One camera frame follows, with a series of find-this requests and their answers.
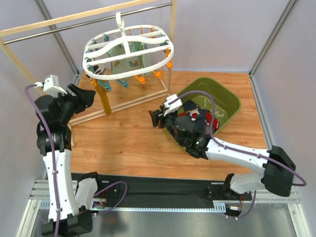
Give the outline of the white round clip hanger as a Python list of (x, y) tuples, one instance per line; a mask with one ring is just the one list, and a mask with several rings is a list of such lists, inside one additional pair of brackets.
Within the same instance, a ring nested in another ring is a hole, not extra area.
[[(151, 73), (166, 66), (173, 68), (172, 58), (174, 55), (174, 45), (165, 31), (154, 25), (134, 25), (126, 27), (120, 12), (116, 13), (116, 23), (118, 28), (99, 34), (89, 40), (84, 48), (82, 67), (85, 73), (99, 80), (117, 80), (128, 77), (138, 77), (142, 74)], [(147, 45), (146, 50), (140, 51), (140, 43)], [(125, 54), (108, 57), (107, 52), (116, 45), (123, 44)], [(93, 71), (94, 65), (106, 65), (116, 60), (149, 54), (151, 66), (145, 69), (137, 69), (121, 74), (98, 75)]]

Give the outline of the red panda sock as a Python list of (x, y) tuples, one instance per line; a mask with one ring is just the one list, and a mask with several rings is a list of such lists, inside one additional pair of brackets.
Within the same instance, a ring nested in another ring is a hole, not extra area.
[(205, 116), (205, 122), (207, 125), (212, 125), (212, 129), (213, 130), (218, 130), (219, 129), (219, 121), (211, 114), (210, 111), (206, 112), (206, 116)]

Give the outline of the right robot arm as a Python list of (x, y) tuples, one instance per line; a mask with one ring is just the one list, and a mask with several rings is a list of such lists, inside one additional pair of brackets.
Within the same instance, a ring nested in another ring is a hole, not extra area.
[(149, 112), (153, 127), (165, 128), (175, 142), (194, 158), (222, 160), (251, 169), (246, 174), (228, 174), (223, 189), (228, 196), (248, 191), (267, 190), (288, 197), (291, 193), (296, 166), (279, 146), (255, 149), (227, 143), (198, 131), (190, 118), (176, 112)]

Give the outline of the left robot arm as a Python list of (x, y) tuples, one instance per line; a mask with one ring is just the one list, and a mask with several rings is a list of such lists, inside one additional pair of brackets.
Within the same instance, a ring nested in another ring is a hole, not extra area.
[(97, 172), (82, 175), (73, 185), (71, 175), (72, 132), (68, 123), (74, 114), (92, 106), (96, 92), (69, 84), (72, 91), (58, 91), (31, 100), (39, 118), (37, 147), (42, 155), (49, 185), (48, 223), (44, 237), (77, 237), (93, 229), (90, 207), (102, 186)]

